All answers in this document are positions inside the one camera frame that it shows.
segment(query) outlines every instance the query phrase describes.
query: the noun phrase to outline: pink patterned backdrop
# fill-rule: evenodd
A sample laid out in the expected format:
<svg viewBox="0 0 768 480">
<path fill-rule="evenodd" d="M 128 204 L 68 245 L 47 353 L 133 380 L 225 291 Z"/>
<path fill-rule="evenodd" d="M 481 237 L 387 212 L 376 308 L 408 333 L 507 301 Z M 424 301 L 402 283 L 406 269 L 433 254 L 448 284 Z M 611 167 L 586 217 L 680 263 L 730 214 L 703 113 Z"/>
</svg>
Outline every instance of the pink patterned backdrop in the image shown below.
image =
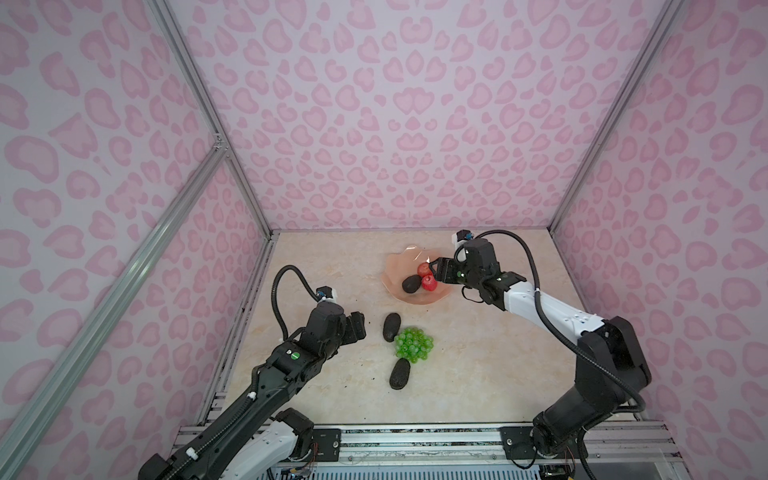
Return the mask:
<svg viewBox="0 0 768 480">
<path fill-rule="evenodd" d="M 176 0 L 272 227 L 548 225 L 661 0 Z"/>
<path fill-rule="evenodd" d="M 21 475 L 136 478 L 200 408 L 261 245 L 224 164 Z"/>
<path fill-rule="evenodd" d="M 0 3 L 2 436 L 212 138 L 141 0 Z"/>
<path fill-rule="evenodd" d="M 691 2 L 556 241 L 696 480 L 768 472 L 765 2 Z"/>
</svg>

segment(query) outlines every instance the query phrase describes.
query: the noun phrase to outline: black cable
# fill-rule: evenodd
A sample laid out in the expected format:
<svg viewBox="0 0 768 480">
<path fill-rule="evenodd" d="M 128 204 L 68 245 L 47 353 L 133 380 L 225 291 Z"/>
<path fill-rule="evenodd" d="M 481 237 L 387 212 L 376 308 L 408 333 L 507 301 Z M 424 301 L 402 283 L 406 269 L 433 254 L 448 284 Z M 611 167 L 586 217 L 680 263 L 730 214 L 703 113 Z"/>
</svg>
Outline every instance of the black cable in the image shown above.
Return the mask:
<svg viewBox="0 0 768 480">
<path fill-rule="evenodd" d="M 300 326 L 299 328 L 295 329 L 293 331 L 293 333 L 291 333 L 290 336 L 288 337 L 288 340 L 293 340 L 296 337 L 298 337 L 299 335 L 301 335 L 304 332 L 304 329 L 305 329 L 305 327 L 303 327 L 303 326 Z"/>
<path fill-rule="evenodd" d="M 514 444 L 512 444 L 512 446 L 511 446 L 511 447 L 510 447 L 510 449 L 509 449 L 509 456 L 512 456 L 512 451 L 515 449 L 515 445 L 526 445 L 526 446 L 533 446 L 533 445 L 530 445 L 530 444 L 528 444 L 528 443 L 514 443 Z M 515 467 L 517 467 L 517 468 L 519 468 L 519 469 L 521 469 L 521 470 L 528 470 L 530 467 L 532 467 L 532 466 L 533 466 L 533 464 L 535 464 L 535 463 L 536 463 L 536 455 L 537 455 L 537 454 L 536 454 L 536 447 L 535 447 L 535 446 L 533 446 L 533 457 L 531 458 L 531 463 L 529 463 L 529 464 L 527 464 L 527 465 L 523 466 L 523 465 L 520 465 L 519 463 L 517 463 L 517 462 L 516 462 L 514 459 L 512 459 L 512 458 L 510 458 L 510 460 L 512 461 L 512 463 L 514 463 L 514 464 L 515 464 Z"/>
<path fill-rule="evenodd" d="M 280 279 L 283 278 L 283 275 L 288 270 L 292 270 L 296 273 L 296 275 L 299 276 L 299 280 L 301 280 L 301 283 L 304 285 L 304 288 L 308 292 L 308 294 L 312 297 L 313 300 L 318 301 L 319 298 L 315 294 L 315 292 L 312 290 L 312 287 L 306 282 L 306 278 L 304 278 L 304 275 L 301 273 L 301 270 L 296 268 L 294 265 L 286 265 L 283 268 L 280 269 L 280 271 L 277 272 L 277 275 L 275 276 L 275 280 L 272 282 L 272 311 L 275 313 L 275 319 L 277 319 L 277 323 L 280 325 L 280 329 L 283 331 L 283 340 L 288 340 L 288 327 L 286 326 L 286 323 L 283 321 L 283 316 L 280 315 L 280 309 L 277 307 L 277 286 L 280 284 Z"/>
<path fill-rule="evenodd" d="M 585 362 L 592 365 L 595 369 L 599 370 L 600 373 L 608 377 L 613 383 L 619 386 L 622 390 L 624 390 L 627 395 L 629 395 L 637 404 L 636 405 L 630 405 L 626 407 L 618 407 L 614 410 L 614 413 L 620 413 L 620 412 L 630 412 L 630 413 L 637 413 L 642 412 L 645 410 L 645 400 L 643 397 L 640 396 L 640 393 L 632 388 L 631 385 L 626 383 L 624 380 L 620 379 L 618 376 L 613 374 L 610 370 L 606 369 L 604 366 L 602 366 L 600 363 L 598 363 L 597 360 L 595 360 L 593 357 L 589 356 L 581 347 L 570 341 L 563 333 L 558 330 L 554 325 L 552 325 L 552 322 L 550 322 L 549 318 L 547 318 L 547 315 L 544 313 L 544 309 L 541 307 L 541 288 L 538 278 L 538 270 L 536 270 L 536 262 L 533 260 L 533 255 L 531 254 L 531 249 L 528 248 L 528 244 L 520 238 L 515 233 L 512 233 L 508 230 L 488 230 L 487 232 L 480 233 L 475 238 L 483 238 L 488 235 L 492 235 L 494 233 L 500 233 L 502 235 L 507 235 L 509 237 L 514 238 L 515 240 L 520 243 L 521 247 L 523 247 L 523 250 L 525 250 L 525 256 L 528 257 L 528 263 L 531 266 L 531 275 L 533 276 L 533 287 L 535 289 L 534 291 L 534 304 L 536 305 L 536 313 L 538 314 L 538 317 L 541 319 L 541 322 L 544 324 L 544 326 L 547 327 L 547 330 L 550 331 L 552 335 L 554 335 L 555 338 L 560 340 L 560 343 L 568 347 L 569 350 L 571 350 L 573 353 L 576 354 L 579 358 L 583 359 Z"/>
<path fill-rule="evenodd" d="M 592 473 L 592 469 L 589 468 L 587 463 L 587 446 L 584 444 L 584 435 L 587 434 L 586 429 L 579 430 L 576 435 L 576 449 L 578 450 L 578 461 L 581 462 L 581 466 L 584 467 L 584 471 L 587 472 L 587 476 L 590 480 L 598 480 Z"/>
<path fill-rule="evenodd" d="M 482 300 L 473 300 L 473 299 L 471 299 L 471 298 L 467 298 L 467 295 L 466 295 L 466 293 L 464 293 L 464 291 L 465 291 L 465 290 L 467 290 L 468 288 L 469 288 L 469 287 L 468 287 L 468 286 L 466 286 L 466 285 L 464 285 L 464 286 L 462 287 L 462 296 L 463 296 L 464 298 L 466 298 L 466 299 L 467 299 L 467 300 L 469 300 L 470 302 L 475 302 L 475 303 L 485 303 L 485 302 L 483 302 Z"/>
<path fill-rule="evenodd" d="M 459 245 L 456 251 L 453 253 L 453 260 L 456 260 L 458 262 L 458 252 L 462 251 L 464 249 L 464 244 Z"/>
</svg>

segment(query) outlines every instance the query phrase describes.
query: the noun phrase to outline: pink bowl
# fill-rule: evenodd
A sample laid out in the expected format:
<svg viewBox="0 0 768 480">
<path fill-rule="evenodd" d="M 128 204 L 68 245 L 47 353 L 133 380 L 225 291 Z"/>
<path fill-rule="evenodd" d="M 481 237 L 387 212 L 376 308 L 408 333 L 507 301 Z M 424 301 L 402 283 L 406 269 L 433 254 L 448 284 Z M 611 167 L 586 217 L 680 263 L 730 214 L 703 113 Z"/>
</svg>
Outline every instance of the pink bowl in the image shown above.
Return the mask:
<svg viewBox="0 0 768 480">
<path fill-rule="evenodd" d="M 439 257 L 450 257 L 452 253 L 442 250 L 426 250 L 410 245 L 402 253 L 393 253 L 386 258 L 382 283 L 389 294 L 398 300 L 412 305 L 429 305 L 453 291 L 452 285 L 438 283 L 432 292 L 419 288 L 415 293 L 402 291 L 402 281 L 411 275 L 416 275 L 416 269 L 422 262 L 433 262 Z"/>
</svg>

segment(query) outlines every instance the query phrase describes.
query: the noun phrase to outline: red apple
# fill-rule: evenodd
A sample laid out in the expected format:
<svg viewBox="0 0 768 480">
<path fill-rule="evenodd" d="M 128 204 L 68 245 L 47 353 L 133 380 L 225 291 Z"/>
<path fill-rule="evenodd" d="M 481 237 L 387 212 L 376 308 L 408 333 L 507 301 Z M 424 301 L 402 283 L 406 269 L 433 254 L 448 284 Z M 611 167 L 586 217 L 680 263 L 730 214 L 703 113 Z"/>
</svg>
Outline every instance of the red apple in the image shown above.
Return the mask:
<svg viewBox="0 0 768 480">
<path fill-rule="evenodd" d="M 435 280 L 435 277 L 433 277 L 431 274 L 423 276 L 422 287 L 424 287 L 424 290 L 427 290 L 429 292 L 434 292 L 435 289 L 437 288 L 437 280 Z"/>
<path fill-rule="evenodd" d="M 416 273 L 418 273 L 419 276 L 432 275 L 432 271 L 429 269 L 429 263 L 421 262 L 419 268 L 416 269 Z"/>
</svg>

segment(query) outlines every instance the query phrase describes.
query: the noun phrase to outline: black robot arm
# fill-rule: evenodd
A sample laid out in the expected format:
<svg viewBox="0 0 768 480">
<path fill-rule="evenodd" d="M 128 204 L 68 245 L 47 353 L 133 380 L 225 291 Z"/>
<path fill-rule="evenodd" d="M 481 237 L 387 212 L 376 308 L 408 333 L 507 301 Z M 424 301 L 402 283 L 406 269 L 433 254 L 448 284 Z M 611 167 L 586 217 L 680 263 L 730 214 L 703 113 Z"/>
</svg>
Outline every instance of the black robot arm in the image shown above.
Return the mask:
<svg viewBox="0 0 768 480">
<path fill-rule="evenodd" d="M 494 233 L 513 237 L 521 244 L 531 264 L 533 284 L 518 273 L 502 271 L 493 245 L 484 238 Z M 484 303 L 548 330 L 577 356 L 574 386 L 534 418 L 531 440 L 537 452 L 558 453 L 579 432 L 611 414 L 644 409 L 639 391 L 650 383 L 650 370 L 627 320 L 619 316 L 604 319 L 541 292 L 531 251 L 515 233 L 490 230 L 474 237 L 461 230 L 453 241 L 453 258 L 430 263 L 438 281 L 477 290 Z M 621 406 L 630 399 L 635 405 Z"/>
<path fill-rule="evenodd" d="M 365 317 L 344 316 L 332 301 L 320 301 L 298 340 L 288 340 L 253 369 L 248 388 L 222 415 L 168 460 L 153 455 L 139 480 L 215 480 L 259 427 L 314 376 L 341 345 L 365 338 Z M 296 446 L 301 455 L 308 444 Z"/>
</svg>

